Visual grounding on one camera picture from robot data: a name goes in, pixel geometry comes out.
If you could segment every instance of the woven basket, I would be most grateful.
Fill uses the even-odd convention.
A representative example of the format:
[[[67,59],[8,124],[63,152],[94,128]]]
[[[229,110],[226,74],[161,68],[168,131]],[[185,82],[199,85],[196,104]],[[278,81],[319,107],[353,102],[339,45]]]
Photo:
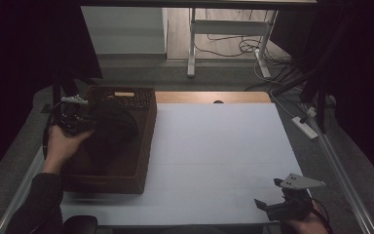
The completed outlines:
[[[126,143],[123,150],[102,167],[90,158],[85,147],[80,147],[62,169],[64,190],[86,193],[143,193],[157,116],[154,89],[90,86],[86,99],[89,101],[89,108],[100,101],[116,101],[117,105],[125,108],[135,118],[138,136]]]

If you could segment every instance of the power strip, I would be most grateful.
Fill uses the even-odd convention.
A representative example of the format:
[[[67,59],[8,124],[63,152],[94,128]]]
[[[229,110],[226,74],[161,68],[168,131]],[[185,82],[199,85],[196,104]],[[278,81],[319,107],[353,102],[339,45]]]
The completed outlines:
[[[291,121],[309,138],[314,139],[318,134],[309,127],[306,123],[300,123],[300,117],[294,117]]]

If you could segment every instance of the gray carpet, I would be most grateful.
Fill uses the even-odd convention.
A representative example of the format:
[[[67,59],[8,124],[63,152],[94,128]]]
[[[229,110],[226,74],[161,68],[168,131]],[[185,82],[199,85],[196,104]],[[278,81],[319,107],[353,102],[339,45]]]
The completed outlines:
[[[280,67],[272,73],[278,74]],[[103,66],[104,80],[96,80],[103,85],[154,87],[157,91],[243,91],[256,85],[252,91],[268,91],[271,87],[256,78],[251,63],[203,63],[196,69],[194,79],[186,78],[185,63],[163,62],[161,66],[139,63],[132,67]],[[79,83],[82,93],[86,85]],[[298,91],[285,95],[297,103]],[[51,103],[51,89],[38,92],[34,107],[16,140],[0,163],[0,218],[18,189],[23,175],[35,156],[42,138],[42,130],[47,114],[40,111],[46,103]],[[293,103],[280,98],[283,106],[294,115],[300,115]],[[323,202],[329,211],[335,233],[361,233],[355,216],[346,202],[340,186],[333,176],[329,164],[317,140],[308,140],[291,122],[291,117],[278,107],[284,128],[305,176],[324,180],[324,188],[312,189],[312,194]],[[353,181],[358,193],[374,218],[374,169],[365,156],[341,130],[331,111],[326,115],[326,126],[330,126],[328,136]]]

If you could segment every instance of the desk leg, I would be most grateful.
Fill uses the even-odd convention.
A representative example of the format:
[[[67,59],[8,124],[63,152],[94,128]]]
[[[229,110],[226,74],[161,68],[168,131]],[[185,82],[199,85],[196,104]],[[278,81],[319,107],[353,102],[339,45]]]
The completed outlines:
[[[194,40],[196,36],[196,8],[192,9],[192,17],[190,24],[190,50],[188,54],[188,64],[187,64],[187,77],[194,77],[194,68],[196,63],[196,48],[194,47]]]
[[[273,13],[271,14],[271,16],[268,20],[268,23],[266,25],[266,31],[265,31],[265,34],[262,38],[262,43],[260,45],[260,49],[255,51],[257,61],[259,62],[260,70],[262,71],[262,74],[263,74],[264,78],[270,78],[271,77],[269,69],[267,68],[266,62],[264,60],[264,53],[265,53],[265,50],[266,50],[267,42],[269,41],[269,38],[270,38],[270,33],[272,32],[272,29],[273,29],[273,25],[275,23],[275,19],[276,19],[277,14],[278,14],[278,11],[273,11]]]

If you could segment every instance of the desk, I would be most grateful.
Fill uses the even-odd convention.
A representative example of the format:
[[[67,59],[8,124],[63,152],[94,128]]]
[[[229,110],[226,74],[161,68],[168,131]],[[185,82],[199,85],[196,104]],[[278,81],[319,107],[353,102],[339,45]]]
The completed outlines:
[[[214,98],[226,103],[212,104]],[[273,178],[301,172],[276,107],[267,98],[255,92],[157,92],[144,193],[65,192],[64,219],[94,215],[108,226],[268,222],[253,199],[282,202]],[[3,222],[21,204],[42,165],[38,152]]]

